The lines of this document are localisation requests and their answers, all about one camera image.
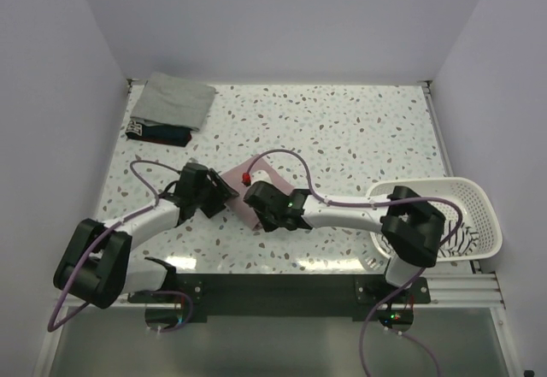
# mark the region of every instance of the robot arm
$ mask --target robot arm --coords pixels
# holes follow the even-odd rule
[[[213,170],[187,163],[174,192],[165,191],[149,211],[135,212],[105,222],[86,219],[74,231],[57,267],[54,285],[63,289],[79,259],[91,243],[109,227],[122,222],[88,256],[70,288],[70,294],[105,309],[123,293],[162,288],[168,276],[175,275],[170,265],[154,258],[129,262],[132,249],[158,233],[177,227],[190,219],[197,209],[208,218],[222,211],[225,202],[238,196]]]
[[[416,197],[419,195],[406,186],[395,186],[390,195],[370,198],[324,196],[327,201],[348,205],[381,205]],[[435,265],[444,231],[444,215],[426,202],[366,209],[332,206],[311,196],[309,190],[296,189],[287,196],[264,181],[253,184],[244,201],[255,210],[266,232],[278,227],[348,227],[383,234],[397,253],[385,271],[385,280],[393,286],[401,286],[421,268]]]

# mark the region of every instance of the white wall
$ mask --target white wall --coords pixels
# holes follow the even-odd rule
[[[0,375],[31,375],[53,273],[94,210],[126,82],[85,0],[0,0]]]
[[[409,83],[478,0],[88,0],[127,77]]]
[[[493,262],[527,368],[547,375],[547,0],[480,0],[433,82],[456,174],[494,203]]]

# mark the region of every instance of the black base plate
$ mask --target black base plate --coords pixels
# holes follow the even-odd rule
[[[382,274],[177,274],[177,283],[194,302],[194,322],[206,322],[210,315],[350,317],[362,321],[376,302],[394,290]],[[406,293],[414,296],[415,304],[431,302],[425,278],[419,278]],[[146,293],[132,294],[127,300],[174,303],[172,297]],[[393,303],[408,300],[409,294],[405,294]]]

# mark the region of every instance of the red object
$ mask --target red object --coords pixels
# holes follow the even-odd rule
[[[241,183],[243,183],[245,186],[250,186],[250,174],[244,173],[241,179]]]

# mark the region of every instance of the white plastic basket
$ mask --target white plastic basket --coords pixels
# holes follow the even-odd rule
[[[462,230],[465,230],[466,233],[472,232],[476,236],[473,239],[473,247],[467,247],[461,255],[456,256],[445,256],[447,253],[440,250],[438,262],[486,259],[499,252],[502,247],[502,232],[490,200],[485,191],[476,183],[463,178],[389,180],[371,186],[367,191],[367,196],[391,193],[395,186],[407,186],[420,196],[445,198],[457,204],[462,210],[464,227]],[[456,212],[446,204],[432,204],[446,216],[444,231],[447,233],[448,225],[456,223]],[[392,257],[394,255],[394,250],[381,234],[371,233],[371,236],[374,246],[383,256]]]

